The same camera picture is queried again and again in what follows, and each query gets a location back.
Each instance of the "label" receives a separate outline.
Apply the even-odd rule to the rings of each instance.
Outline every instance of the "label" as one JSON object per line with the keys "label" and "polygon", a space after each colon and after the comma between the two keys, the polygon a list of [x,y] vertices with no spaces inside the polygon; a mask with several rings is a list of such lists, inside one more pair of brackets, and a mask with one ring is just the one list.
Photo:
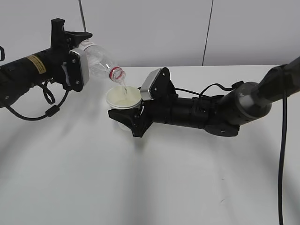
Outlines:
{"label": "label", "polygon": [[84,51],[85,49],[87,49],[88,47],[93,46],[93,45],[96,45],[96,44],[91,42],[90,40],[84,40],[79,44],[78,48]]}
{"label": "label", "polygon": [[26,58],[29,59],[36,66],[39,74],[43,74],[47,72],[46,67],[38,57],[36,57],[35,55],[30,55],[27,56]]}

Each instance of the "cup rim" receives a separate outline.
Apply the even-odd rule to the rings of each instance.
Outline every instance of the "cup rim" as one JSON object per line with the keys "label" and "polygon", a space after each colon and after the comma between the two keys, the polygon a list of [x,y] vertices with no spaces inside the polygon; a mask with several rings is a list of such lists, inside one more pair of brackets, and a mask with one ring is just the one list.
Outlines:
{"label": "cup rim", "polygon": [[[110,88],[110,89],[106,92],[105,99],[106,99],[107,104],[108,104],[111,108],[114,108],[114,109],[132,109],[132,108],[137,107],[137,106],[141,103],[141,101],[142,101],[142,96],[141,96],[141,98],[140,98],[140,100],[139,100],[138,102],[136,102],[135,104],[130,105],[130,106],[115,105],[115,104],[111,103],[110,101],[108,101],[108,99],[107,99],[107,94],[108,94],[110,91],[112,91],[113,89],[118,88],[118,87],[119,87],[119,86]],[[132,87],[132,86],[127,86],[127,87],[128,87],[128,88],[138,89],[138,88]]]}

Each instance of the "white wall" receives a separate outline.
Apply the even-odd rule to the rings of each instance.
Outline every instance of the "white wall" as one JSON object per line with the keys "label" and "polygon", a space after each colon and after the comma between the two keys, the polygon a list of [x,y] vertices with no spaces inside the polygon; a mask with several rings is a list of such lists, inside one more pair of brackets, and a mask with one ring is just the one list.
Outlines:
{"label": "white wall", "polygon": [[215,0],[205,65],[284,64],[300,56],[299,0]]}
{"label": "white wall", "polygon": [[83,0],[87,30],[121,66],[200,65],[211,0]]}
{"label": "white wall", "polygon": [[[82,0],[94,42],[121,66],[202,64],[211,0]],[[214,0],[204,65],[283,64],[300,55],[298,0]],[[11,0],[0,8],[7,60],[50,45],[50,20],[82,31],[78,2]]]}
{"label": "white wall", "polygon": [[83,30],[78,3],[74,0],[1,1],[0,45],[6,53],[4,63],[49,48],[50,20],[58,17],[66,20],[66,30]]}

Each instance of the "black power cord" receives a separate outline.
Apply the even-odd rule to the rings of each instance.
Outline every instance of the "black power cord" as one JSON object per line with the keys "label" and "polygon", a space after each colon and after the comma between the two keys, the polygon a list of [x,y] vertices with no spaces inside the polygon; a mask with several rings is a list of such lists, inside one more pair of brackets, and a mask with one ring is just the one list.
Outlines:
{"label": "black power cord", "polygon": [[209,89],[210,87],[217,86],[217,87],[219,87],[220,89],[222,89],[224,91],[232,91],[232,90],[238,88],[238,86],[241,85],[242,83],[243,83],[242,81],[237,82],[237,83],[233,84],[231,88],[226,88],[226,87],[224,87],[223,85],[221,85],[219,83],[213,83],[213,84],[207,86],[203,91],[201,91],[201,93],[194,92],[194,91],[191,91],[191,90],[182,89],[182,88],[175,88],[175,90],[180,90],[180,91],[187,92],[187,93],[190,93],[190,94],[198,95],[199,98],[212,99],[212,98],[219,98],[219,97],[222,97],[224,95],[214,95],[214,96],[204,95],[204,92],[206,92],[207,89]]}
{"label": "black power cord", "polygon": [[278,217],[279,225],[283,223],[283,212],[282,212],[282,180],[283,180],[283,168],[285,163],[285,144],[286,144],[286,133],[287,133],[287,94],[284,85],[284,73],[281,67],[278,67],[278,71],[281,73],[282,78],[282,134],[281,134],[281,146],[280,146],[280,157],[279,157],[279,170],[278,170]]}
{"label": "black power cord", "polygon": [[27,121],[38,121],[42,120],[46,117],[52,117],[55,113],[57,113],[60,110],[61,105],[65,102],[67,96],[68,96],[69,91],[67,90],[65,92],[65,95],[63,96],[62,100],[58,105],[52,106],[50,109],[48,109],[44,115],[40,117],[27,117],[19,114],[16,110],[14,110],[9,104],[5,102],[5,100],[0,99],[0,103],[2,103],[13,115],[16,117],[22,119],[22,120],[27,120]]}
{"label": "black power cord", "polygon": [[36,84],[38,87],[40,87],[41,89],[43,89],[43,94],[44,97],[47,101],[47,103],[49,103],[50,105],[55,103],[55,97],[52,94],[52,92],[47,88],[47,84],[49,83],[49,81],[45,81],[44,84]]}

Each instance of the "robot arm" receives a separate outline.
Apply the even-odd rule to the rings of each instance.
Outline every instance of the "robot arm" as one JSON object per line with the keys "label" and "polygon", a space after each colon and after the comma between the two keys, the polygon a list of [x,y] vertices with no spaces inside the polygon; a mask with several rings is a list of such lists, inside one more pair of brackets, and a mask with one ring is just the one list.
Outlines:
{"label": "robot arm", "polygon": [[[89,80],[88,64],[84,51],[76,47],[92,34],[64,31],[64,22],[59,18],[51,20],[50,48],[0,66],[0,107],[15,112],[10,106],[34,86],[43,88],[47,102],[53,104],[54,96],[47,89],[49,82],[62,84],[66,95],[71,90],[83,89]],[[0,53],[3,61],[5,54],[2,47]],[[54,115],[59,106],[53,106],[46,116]]]}
{"label": "robot arm", "polygon": [[123,123],[135,137],[142,137],[153,122],[204,129],[218,136],[236,136],[240,125],[267,115],[272,102],[300,91],[300,57],[272,68],[263,80],[238,82],[225,96],[180,98],[167,68],[149,74],[140,89],[139,108],[108,111],[111,119]]}

